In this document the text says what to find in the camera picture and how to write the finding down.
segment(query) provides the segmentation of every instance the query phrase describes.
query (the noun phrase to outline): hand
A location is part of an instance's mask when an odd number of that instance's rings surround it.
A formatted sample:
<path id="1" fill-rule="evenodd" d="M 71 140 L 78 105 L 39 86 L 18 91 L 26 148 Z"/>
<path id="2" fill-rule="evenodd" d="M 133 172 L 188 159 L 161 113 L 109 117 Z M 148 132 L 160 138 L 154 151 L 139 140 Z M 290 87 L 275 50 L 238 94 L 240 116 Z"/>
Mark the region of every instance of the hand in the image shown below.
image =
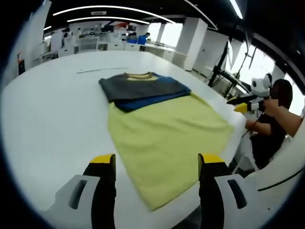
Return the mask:
<path id="1" fill-rule="evenodd" d="M 264 100 L 265 113 L 274 117 L 278 113 L 278 99 L 265 99 Z"/>

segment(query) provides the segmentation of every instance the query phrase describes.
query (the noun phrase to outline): white robot head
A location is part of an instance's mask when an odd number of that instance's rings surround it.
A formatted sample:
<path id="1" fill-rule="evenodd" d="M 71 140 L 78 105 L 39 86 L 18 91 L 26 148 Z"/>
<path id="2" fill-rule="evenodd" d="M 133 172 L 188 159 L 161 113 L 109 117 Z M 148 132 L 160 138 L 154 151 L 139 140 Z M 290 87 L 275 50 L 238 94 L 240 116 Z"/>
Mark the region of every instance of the white robot head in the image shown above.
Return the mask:
<path id="1" fill-rule="evenodd" d="M 259 97 L 268 97 L 269 89 L 272 86 L 272 75 L 266 74 L 263 79 L 252 79 L 251 92 Z"/>

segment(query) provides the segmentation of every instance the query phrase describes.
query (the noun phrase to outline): yellow cloth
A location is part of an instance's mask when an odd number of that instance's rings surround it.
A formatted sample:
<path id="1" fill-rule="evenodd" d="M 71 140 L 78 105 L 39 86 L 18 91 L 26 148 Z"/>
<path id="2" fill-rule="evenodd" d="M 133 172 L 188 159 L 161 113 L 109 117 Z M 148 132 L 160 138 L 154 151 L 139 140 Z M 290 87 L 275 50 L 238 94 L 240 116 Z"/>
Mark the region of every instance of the yellow cloth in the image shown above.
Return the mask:
<path id="1" fill-rule="evenodd" d="M 220 154 L 234 130 L 194 94 L 130 113 L 110 104 L 108 129 L 127 172 L 150 210 L 198 180 L 198 154 Z"/>

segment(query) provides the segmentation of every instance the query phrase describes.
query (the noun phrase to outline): white table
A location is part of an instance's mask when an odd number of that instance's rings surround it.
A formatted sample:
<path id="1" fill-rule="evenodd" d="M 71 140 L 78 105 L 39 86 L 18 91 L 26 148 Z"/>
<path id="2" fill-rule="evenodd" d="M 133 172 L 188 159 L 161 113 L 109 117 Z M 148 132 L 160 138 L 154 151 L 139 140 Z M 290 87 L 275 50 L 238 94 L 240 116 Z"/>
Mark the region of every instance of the white table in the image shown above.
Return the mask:
<path id="1" fill-rule="evenodd" d="M 148 71 L 171 76 L 190 87 L 235 126 L 221 154 L 227 164 L 231 162 L 244 132 L 245 118 L 188 72 L 148 52 L 65 56 L 26 71 L 3 91 L 1 117 L 8 163 L 20 189 L 36 209 L 47 210 L 67 181 L 82 174 L 95 156 L 108 153 L 116 154 L 116 228 L 169 229 L 200 205 L 197 183 L 150 212 L 127 176 L 109 135 L 108 101 L 98 80 L 123 72 Z"/>

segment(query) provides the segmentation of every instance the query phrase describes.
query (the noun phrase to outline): black shirt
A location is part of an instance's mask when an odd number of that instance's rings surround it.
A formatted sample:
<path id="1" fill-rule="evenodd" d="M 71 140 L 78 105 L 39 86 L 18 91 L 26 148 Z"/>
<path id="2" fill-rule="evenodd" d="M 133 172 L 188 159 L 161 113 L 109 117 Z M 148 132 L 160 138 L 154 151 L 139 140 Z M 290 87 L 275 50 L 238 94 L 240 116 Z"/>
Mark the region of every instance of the black shirt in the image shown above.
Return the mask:
<path id="1" fill-rule="evenodd" d="M 263 114 L 260 123 L 270 124 L 271 135 L 257 134 L 250 137 L 255 163 L 259 168 L 264 168 L 270 158 L 279 150 L 286 136 L 286 131 L 279 125 L 275 118 Z"/>

